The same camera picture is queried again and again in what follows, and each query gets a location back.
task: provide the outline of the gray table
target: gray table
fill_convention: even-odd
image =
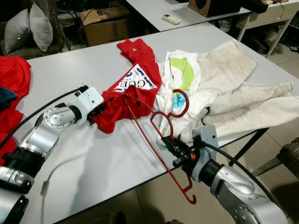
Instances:
[[[241,10],[237,13],[224,14],[215,17],[204,17],[189,8],[188,3],[179,3],[176,0],[127,0],[127,2],[159,31],[166,31],[212,20],[218,20],[233,15],[250,13],[249,10],[241,8]],[[181,23],[173,25],[162,20],[162,16],[165,14],[179,18]]]
[[[188,52],[209,52],[231,40],[231,37],[209,23],[202,23],[143,36],[142,39],[153,48],[156,61],[162,62],[166,51],[181,49]],[[293,81],[295,86],[299,86],[298,79],[245,45],[240,45],[245,53],[258,62],[249,82],[277,84]],[[32,66],[30,92],[17,106],[25,116],[83,82],[92,84],[99,91],[106,90],[131,67],[131,63],[120,55],[116,42],[40,57],[28,62]],[[298,95],[298,88],[293,92]],[[73,97],[65,98],[64,101],[71,99]],[[16,137],[20,139],[34,122],[35,119],[32,119],[22,127]],[[166,163],[171,166],[173,156],[166,149],[157,146],[156,133],[149,118],[141,118],[140,122]],[[219,144],[224,145],[243,135],[241,133],[220,139]],[[96,126],[90,127],[87,122],[74,125],[61,135],[54,152],[36,176],[36,182],[27,195],[30,203],[22,223],[41,223],[42,210],[44,223],[57,222],[163,172],[165,169],[143,139],[134,121],[118,121],[112,134],[104,134]],[[49,176],[50,185],[43,200],[40,195],[41,187]]]

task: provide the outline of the robotic arm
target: robotic arm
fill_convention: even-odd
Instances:
[[[0,167],[0,224],[21,221],[29,203],[23,194],[30,191],[59,135],[72,124],[85,121],[103,103],[103,97],[93,87],[83,86],[75,96],[74,102],[58,104],[45,112],[14,152],[5,154],[5,163]]]
[[[0,224],[19,223],[29,200],[24,196],[34,178],[55,147],[63,130],[85,121],[90,112],[103,102],[95,88],[82,87],[77,99],[59,104],[45,112],[21,140],[13,153],[5,154],[0,167]],[[257,194],[251,181],[232,168],[218,164],[216,152],[202,142],[218,147],[214,126],[196,131],[193,147],[177,139],[162,138],[168,150],[177,157],[175,167],[182,169],[196,182],[211,187],[211,193],[233,217],[237,224],[287,224],[280,208]]]

